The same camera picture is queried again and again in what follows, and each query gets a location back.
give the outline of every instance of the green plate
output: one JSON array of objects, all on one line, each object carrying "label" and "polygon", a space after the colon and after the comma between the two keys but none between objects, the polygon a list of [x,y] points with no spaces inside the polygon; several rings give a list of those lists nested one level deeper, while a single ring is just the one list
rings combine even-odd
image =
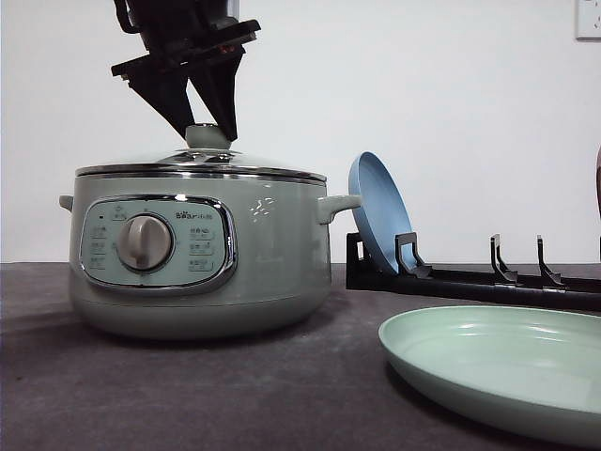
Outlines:
[{"label": "green plate", "polygon": [[398,373],[476,421],[601,447],[601,318],[518,307],[413,310],[379,338]]}]

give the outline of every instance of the dish rack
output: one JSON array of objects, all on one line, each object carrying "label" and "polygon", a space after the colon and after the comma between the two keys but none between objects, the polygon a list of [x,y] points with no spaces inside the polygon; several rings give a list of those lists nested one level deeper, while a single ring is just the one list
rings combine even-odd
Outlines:
[{"label": "dish rack", "polygon": [[[362,257],[359,246],[362,246]],[[401,248],[411,245],[417,261],[410,267]],[[601,280],[562,277],[544,261],[544,244],[539,235],[540,275],[511,271],[501,258],[501,237],[490,237],[492,272],[433,268],[420,258],[417,233],[395,236],[394,249],[399,274],[382,272],[370,257],[359,233],[347,234],[347,289],[390,291],[400,294],[469,299],[488,303],[519,304],[545,308],[601,311]]]}]

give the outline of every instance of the brand logo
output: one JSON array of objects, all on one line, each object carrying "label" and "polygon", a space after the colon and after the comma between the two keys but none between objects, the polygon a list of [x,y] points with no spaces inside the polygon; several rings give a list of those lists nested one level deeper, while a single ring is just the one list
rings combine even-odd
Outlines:
[{"label": "brand logo", "polygon": [[176,219],[213,219],[211,213],[190,213],[188,211],[176,212]]}]

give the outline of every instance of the robotic arm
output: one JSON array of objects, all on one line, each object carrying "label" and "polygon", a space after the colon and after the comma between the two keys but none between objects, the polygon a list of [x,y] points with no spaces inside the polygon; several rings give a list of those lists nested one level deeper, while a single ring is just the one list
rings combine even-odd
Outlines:
[{"label": "robotic arm", "polygon": [[223,134],[234,141],[234,86],[244,49],[260,30],[238,22],[238,0],[115,0],[126,33],[140,34],[148,54],[113,66],[183,137],[194,124],[190,80]]}]

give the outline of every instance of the button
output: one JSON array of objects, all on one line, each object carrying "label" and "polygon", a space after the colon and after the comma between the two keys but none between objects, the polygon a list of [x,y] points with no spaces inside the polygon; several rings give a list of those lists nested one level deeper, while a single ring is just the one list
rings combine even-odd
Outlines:
[{"label": "button", "polygon": [[213,271],[213,262],[205,258],[190,260],[188,265],[189,272],[209,272]]},{"label": "button", "polygon": [[123,207],[117,205],[111,213],[111,221],[125,221],[128,219],[128,213]]},{"label": "button", "polygon": [[90,258],[90,270],[104,270],[104,257],[91,257]]},{"label": "button", "polygon": [[104,240],[106,238],[106,227],[104,225],[96,225],[92,228],[92,239]]},{"label": "button", "polygon": [[127,213],[117,213],[117,212],[114,212],[111,215],[111,221],[125,221],[126,219],[128,219]]},{"label": "button", "polygon": [[190,229],[190,239],[193,241],[213,240],[215,232],[208,227],[192,227]]},{"label": "button", "polygon": [[106,246],[104,241],[92,241],[90,245],[90,250],[92,254],[95,256],[104,256],[106,255]]},{"label": "button", "polygon": [[198,241],[190,244],[191,256],[212,256],[213,252],[213,246],[210,245],[210,241]]}]

